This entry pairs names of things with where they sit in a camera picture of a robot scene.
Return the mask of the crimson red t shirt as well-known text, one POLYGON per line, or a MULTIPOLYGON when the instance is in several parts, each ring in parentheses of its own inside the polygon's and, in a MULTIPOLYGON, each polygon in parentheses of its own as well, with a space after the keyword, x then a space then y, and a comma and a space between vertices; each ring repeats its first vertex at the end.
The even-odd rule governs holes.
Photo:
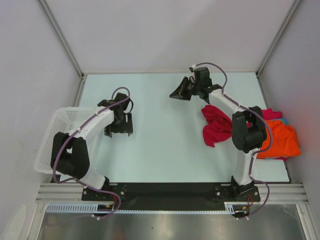
POLYGON ((206 120, 202 135, 207 146, 214 148, 215 144, 232 137, 232 120, 223 111, 208 104, 201 112, 206 120))

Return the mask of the white perforated plastic basket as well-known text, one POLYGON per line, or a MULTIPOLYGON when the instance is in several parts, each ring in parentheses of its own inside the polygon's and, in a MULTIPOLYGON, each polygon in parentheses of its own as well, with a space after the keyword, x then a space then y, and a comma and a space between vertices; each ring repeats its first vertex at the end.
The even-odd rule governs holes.
POLYGON ((64 142, 95 110, 95 107, 62 107, 54 112, 35 158, 36 172, 53 173, 55 159, 64 142))

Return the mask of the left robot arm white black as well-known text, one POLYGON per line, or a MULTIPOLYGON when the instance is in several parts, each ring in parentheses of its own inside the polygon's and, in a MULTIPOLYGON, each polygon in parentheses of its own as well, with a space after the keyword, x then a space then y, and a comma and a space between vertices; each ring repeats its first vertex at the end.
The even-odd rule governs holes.
POLYGON ((56 183, 62 183, 56 177, 59 172, 70 176, 64 182, 74 180, 90 187, 100 200, 110 196, 110 180, 92 166, 89 145, 101 132, 109 138, 113 134, 130 136, 134 132, 132 111, 126 112, 128 105, 134 105, 129 93, 113 93, 110 100, 101 100, 94 113, 80 126, 71 132, 54 135, 50 167, 56 183))

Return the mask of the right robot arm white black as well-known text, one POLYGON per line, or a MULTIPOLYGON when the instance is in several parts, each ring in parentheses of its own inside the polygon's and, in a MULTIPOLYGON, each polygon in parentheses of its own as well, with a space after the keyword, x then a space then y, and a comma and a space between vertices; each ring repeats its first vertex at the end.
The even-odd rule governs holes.
POLYGON ((254 189, 253 166, 263 143, 271 135, 260 107, 246 107, 226 94, 225 85, 213 84, 209 63, 192 65, 169 95, 171 99, 190 101, 193 96, 204 100, 209 107, 222 112, 231 121, 231 140, 237 149, 236 169, 231 176, 229 196, 242 201, 254 189))

